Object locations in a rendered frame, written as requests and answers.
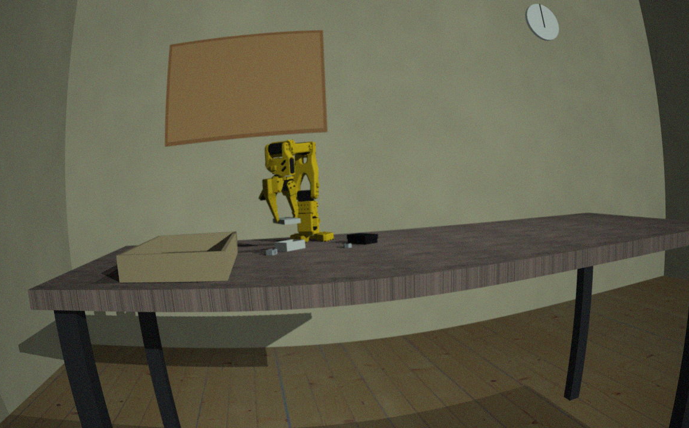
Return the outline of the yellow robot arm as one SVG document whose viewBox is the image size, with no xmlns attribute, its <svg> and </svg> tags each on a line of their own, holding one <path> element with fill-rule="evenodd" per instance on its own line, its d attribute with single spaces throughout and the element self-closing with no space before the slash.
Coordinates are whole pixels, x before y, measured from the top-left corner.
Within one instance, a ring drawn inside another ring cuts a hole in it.
<svg viewBox="0 0 689 428">
<path fill-rule="evenodd" d="M 294 157 L 295 155 L 295 163 Z M 305 156 L 304 156 L 305 155 Z M 282 158 L 278 158 L 282 157 Z M 304 158 L 307 162 L 304 163 Z M 309 239 L 318 241 L 334 240 L 333 232 L 319 231 L 320 219 L 318 219 L 316 198 L 318 198 L 318 167 L 316 162 L 316 143 L 296 143 L 293 139 L 279 141 L 265 146 L 265 166 L 274 176 L 286 175 L 293 176 L 296 183 L 298 200 L 298 218 L 301 223 L 297 223 L 299 234 L 290 235 L 290 239 L 304 240 Z M 300 190 L 304 174 L 310 182 L 310 190 Z M 305 236 L 306 235 L 306 236 Z"/>
</svg>

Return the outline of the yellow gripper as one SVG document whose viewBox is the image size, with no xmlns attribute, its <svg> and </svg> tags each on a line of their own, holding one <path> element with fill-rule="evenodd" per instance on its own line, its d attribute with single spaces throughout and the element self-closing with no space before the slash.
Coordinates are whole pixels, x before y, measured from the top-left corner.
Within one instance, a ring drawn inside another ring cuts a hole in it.
<svg viewBox="0 0 689 428">
<path fill-rule="evenodd" d="M 270 211 L 277 223 L 279 223 L 278 217 L 278 207 L 276 205 L 276 195 L 282 192 L 282 194 L 287 198 L 289 205 L 292 210 L 293 218 L 298 217 L 298 205 L 295 194 L 297 193 L 296 183 L 293 181 L 293 177 L 280 178 L 278 176 L 272 176 L 272 178 L 263 179 L 263 190 L 260 193 L 260 200 L 265 200 Z M 289 192 L 288 192 L 289 191 Z"/>
</svg>

